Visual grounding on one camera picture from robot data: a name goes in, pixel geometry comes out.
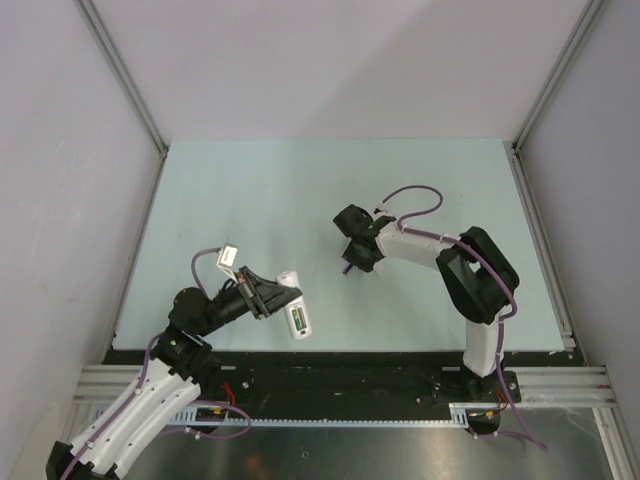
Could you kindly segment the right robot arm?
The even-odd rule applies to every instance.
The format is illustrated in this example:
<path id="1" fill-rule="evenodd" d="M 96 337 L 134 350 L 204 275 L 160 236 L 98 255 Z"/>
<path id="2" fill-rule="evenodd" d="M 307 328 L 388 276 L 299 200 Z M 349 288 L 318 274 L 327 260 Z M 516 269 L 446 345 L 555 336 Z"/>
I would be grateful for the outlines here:
<path id="1" fill-rule="evenodd" d="M 473 226 L 459 236 L 401 224 L 389 212 L 369 214 L 350 204 L 333 219 L 349 243 L 342 259 L 370 273 L 387 259 L 406 260 L 441 275 L 456 310 L 466 320 L 465 350 L 458 372 L 436 375 L 432 386 L 473 401 L 493 394 L 502 378 L 504 322 L 518 311 L 520 279 L 488 233 Z"/>

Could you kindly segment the white remote control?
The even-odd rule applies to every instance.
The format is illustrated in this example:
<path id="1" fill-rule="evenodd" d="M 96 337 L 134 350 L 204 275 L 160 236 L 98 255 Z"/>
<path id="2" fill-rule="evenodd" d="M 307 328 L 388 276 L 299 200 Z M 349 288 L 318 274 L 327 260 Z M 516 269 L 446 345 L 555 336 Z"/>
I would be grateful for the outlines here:
<path id="1" fill-rule="evenodd" d="M 276 278 L 276 281 L 281 286 L 301 289 L 296 271 L 283 272 Z M 312 335 L 313 330 L 303 295 L 288 302 L 284 307 L 284 313 L 293 340 L 305 340 Z"/>

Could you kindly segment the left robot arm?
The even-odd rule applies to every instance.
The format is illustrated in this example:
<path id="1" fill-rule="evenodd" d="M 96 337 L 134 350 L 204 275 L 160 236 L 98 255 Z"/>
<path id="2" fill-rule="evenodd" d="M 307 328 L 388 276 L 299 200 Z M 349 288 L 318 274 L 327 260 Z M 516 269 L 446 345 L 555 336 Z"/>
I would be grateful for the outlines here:
<path id="1" fill-rule="evenodd" d="M 278 312 L 291 327 L 308 318 L 294 271 L 268 280 L 242 267 L 215 296 L 202 284 L 182 289 L 174 298 L 167 328 L 150 340 L 136 377 L 71 442 L 54 444 L 46 478 L 123 478 L 178 412 L 221 389 L 221 363 L 205 336 L 245 314 L 262 320 Z"/>

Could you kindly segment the green battery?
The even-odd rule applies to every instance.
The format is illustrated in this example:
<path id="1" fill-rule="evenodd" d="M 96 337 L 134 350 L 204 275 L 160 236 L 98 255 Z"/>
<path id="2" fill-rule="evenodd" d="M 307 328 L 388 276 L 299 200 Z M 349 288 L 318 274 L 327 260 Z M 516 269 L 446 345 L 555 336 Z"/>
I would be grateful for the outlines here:
<path id="1" fill-rule="evenodd" d="M 304 315 L 304 310 L 301 307 L 295 307 L 292 309 L 292 317 L 296 330 L 300 334 L 304 334 L 307 329 L 307 323 Z"/>

